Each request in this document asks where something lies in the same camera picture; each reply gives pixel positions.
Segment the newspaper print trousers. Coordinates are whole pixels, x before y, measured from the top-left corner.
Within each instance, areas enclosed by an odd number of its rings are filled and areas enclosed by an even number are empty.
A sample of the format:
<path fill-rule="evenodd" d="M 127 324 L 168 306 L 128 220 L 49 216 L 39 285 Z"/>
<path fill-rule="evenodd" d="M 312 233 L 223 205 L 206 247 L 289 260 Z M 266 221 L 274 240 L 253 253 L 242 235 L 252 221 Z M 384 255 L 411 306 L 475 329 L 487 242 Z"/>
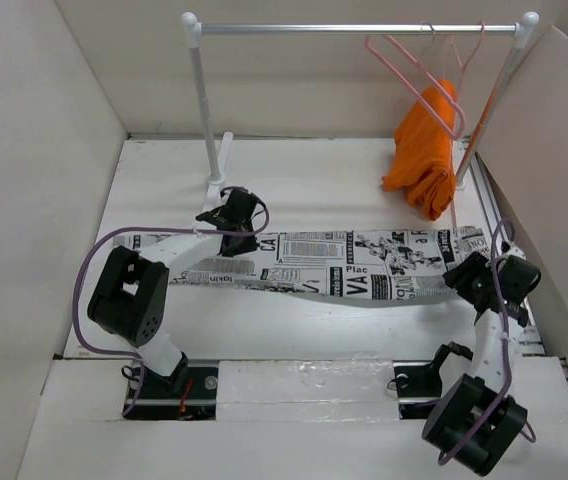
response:
<path fill-rule="evenodd" d="M 255 251 L 204 259 L 169 283 L 350 302 L 408 301 L 448 294 L 444 274 L 474 252 L 486 255 L 488 242 L 473 226 L 264 233 L 258 236 Z"/>

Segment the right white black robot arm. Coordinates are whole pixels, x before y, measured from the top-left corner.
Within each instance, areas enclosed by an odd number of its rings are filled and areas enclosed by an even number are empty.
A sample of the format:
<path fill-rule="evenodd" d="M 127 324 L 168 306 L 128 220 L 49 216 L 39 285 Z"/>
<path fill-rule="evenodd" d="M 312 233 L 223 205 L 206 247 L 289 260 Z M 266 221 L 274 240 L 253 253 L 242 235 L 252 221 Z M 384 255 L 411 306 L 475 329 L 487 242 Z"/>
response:
<path fill-rule="evenodd" d="M 518 255 L 491 261 L 474 252 L 443 278 L 476 312 L 475 347 L 464 373 L 450 359 L 426 369 L 429 387 L 443 396 L 422 439 L 439 450 L 440 463 L 455 460 L 484 477 L 527 425 L 528 411 L 510 390 L 520 337 L 530 323 L 524 301 L 541 273 Z"/>

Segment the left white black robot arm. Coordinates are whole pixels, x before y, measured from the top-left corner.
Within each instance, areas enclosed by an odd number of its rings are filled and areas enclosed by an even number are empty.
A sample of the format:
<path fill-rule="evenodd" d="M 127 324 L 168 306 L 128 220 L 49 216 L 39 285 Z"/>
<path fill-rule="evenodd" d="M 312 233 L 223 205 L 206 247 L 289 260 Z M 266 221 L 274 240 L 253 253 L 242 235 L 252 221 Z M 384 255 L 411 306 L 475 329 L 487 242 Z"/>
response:
<path fill-rule="evenodd" d="M 243 187 L 225 187 L 220 197 L 219 206 L 195 218 L 208 228 L 173 229 L 147 247 L 115 247 L 88 302 L 88 318 L 130 345 L 165 396 L 184 390 L 188 370 L 187 356 L 162 327 L 171 278 L 207 258 L 255 251 L 263 230 L 253 226 L 256 210 L 270 219 L 263 200 Z"/>

